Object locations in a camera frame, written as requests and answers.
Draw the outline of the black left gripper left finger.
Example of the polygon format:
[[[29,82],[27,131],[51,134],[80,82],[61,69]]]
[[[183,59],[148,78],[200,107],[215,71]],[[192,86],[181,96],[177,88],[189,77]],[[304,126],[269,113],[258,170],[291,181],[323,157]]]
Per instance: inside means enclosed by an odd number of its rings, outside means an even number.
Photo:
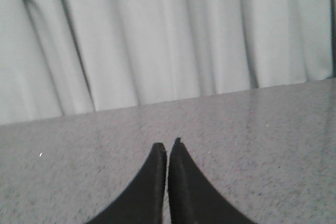
[[[150,153],[125,190],[89,223],[162,223],[167,154],[162,143]]]

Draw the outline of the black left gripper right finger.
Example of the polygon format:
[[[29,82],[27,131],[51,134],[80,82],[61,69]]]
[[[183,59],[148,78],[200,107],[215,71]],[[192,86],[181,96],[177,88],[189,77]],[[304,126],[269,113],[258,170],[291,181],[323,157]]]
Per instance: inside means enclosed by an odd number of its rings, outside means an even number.
[[[168,172],[171,223],[253,223],[207,180],[178,137]]]

